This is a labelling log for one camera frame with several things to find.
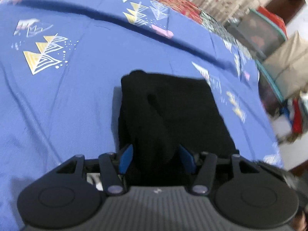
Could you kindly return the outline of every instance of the black round disc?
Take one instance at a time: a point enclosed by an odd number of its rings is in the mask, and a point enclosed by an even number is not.
[[[222,185],[215,196],[220,212],[248,228],[276,228],[297,212],[298,197],[285,183],[264,174],[245,174]]]
[[[59,182],[38,180],[25,188],[17,201],[26,224],[46,229],[74,227],[93,216],[100,204],[99,191],[74,176]]]

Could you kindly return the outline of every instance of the yellow triangle pattern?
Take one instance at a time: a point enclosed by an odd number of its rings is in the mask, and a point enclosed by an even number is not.
[[[127,8],[127,11],[130,12],[133,16],[137,16],[137,11],[133,11],[129,8]]]
[[[55,38],[56,36],[44,36],[45,40],[48,42],[48,43],[51,43],[52,40]]]
[[[233,111],[242,121],[245,121],[245,114],[240,108],[233,108]]]
[[[38,65],[39,60],[41,59],[42,54],[37,54],[30,51],[24,51],[23,54],[25,55],[32,74],[34,74],[34,71]]]
[[[131,2],[131,5],[132,5],[132,7],[134,8],[134,11],[138,11],[138,9],[139,9],[139,4],[138,3],[133,3],[133,2]]]
[[[134,24],[134,23],[135,23],[137,17],[132,16],[132,15],[130,15],[130,14],[128,14],[128,13],[125,13],[125,12],[123,12],[123,14],[126,16],[126,18],[127,18],[127,20],[128,20],[129,23],[131,23],[131,24]]]
[[[38,47],[40,53],[43,54],[49,43],[48,42],[36,42],[35,44]]]

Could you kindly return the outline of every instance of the geometric triangle print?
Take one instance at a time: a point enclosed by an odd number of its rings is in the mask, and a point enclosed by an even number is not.
[[[168,8],[162,5],[161,3],[150,1],[155,9],[160,12],[165,12]]]
[[[159,11],[158,9],[156,8],[153,8],[152,6],[150,6],[150,9],[152,10],[154,16],[155,16],[155,19],[157,21],[161,20],[161,19],[164,19],[164,18],[167,18],[168,15],[165,14],[165,13],[162,13],[161,11]]]
[[[127,11],[130,12],[133,16],[137,16],[137,11],[127,8]]]
[[[68,40],[66,37],[55,35],[52,42],[59,42],[59,41],[66,41],[66,40]]]
[[[138,17],[138,18],[142,18],[142,17],[145,17],[145,16],[147,16],[147,15],[139,13],[139,12],[136,13],[136,17]]]
[[[58,63],[60,63],[62,61],[57,60],[49,55],[42,55],[40,61],[38,62],[38,65],[36,66],[36,69],[32,72],[33,74],[37,74],[38,72],[53,66],[53,65],[57,65]]]
[[[144,20],[142,20],[142,19],[140,19],[140,18],[136,18],[136,21],[135,21],[135,25],[136,26],[142,26],[142,25],[147,25],[148,24],[148,22],[147,21],[144,21]]]
[[[37,54],[37,53],[30,52],[30,51],[24,51],[23,54],[25,55],[25,58],[31,70],[31,73],[34,74],[36,66],[42,54]]]
[[[47,54],[47,53],[50,53],[50,52],[53,52],[53,51],[60,50],[60,49],[62,49],[62,48],[63,48],[62,46],[60,46],[60,45],[58,45],[58,44],[52,42],[52,43],[50,43],[50,44],[47,46],[47,48],[45,49],[45,52],[44,52],[44,53]]]
[[[138,12],[138,9],[139,9],[138,3],[131,2],[131,6],[134,8],[134,11]]]
[[[43,36],[48,43],[51,43],[55,36]]]
[[[35,44],[38,47],[40,53],[44,53],[44,50],[47,47],[48,42],[36,42]]]
[[[128,13],[125,13],[125,12],[123,12],[123,14],[126,16],[128,22],[129,22],[130,24],[134,24],[134,23],[135,23],[137,17],[132,16],[132,15],[130,15],[130,14],[128,14]]]
[[[48,29],[50,29],[53,25],[49,23],[40,23],[36,22],[32,26],[28,27],[26,37],[33,37],[36,36]]]

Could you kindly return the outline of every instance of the wall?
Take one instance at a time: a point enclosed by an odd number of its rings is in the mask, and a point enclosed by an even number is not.
[[[298,30],[301,37],[308,40],[308,5],[305,4],[298,14],[287,25],[287,34],[290,37]]]

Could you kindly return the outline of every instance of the screw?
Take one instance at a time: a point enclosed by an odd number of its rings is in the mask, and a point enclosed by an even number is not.
[[[192,191],[196,194],[205,194],[208,192],[208,188],[206,186],[203,185],[196,185],[192,187]]]
[[[107,191],[111,194],[117,195],[123,192],[123,188],[119,185],[112,185],[108,187]]]

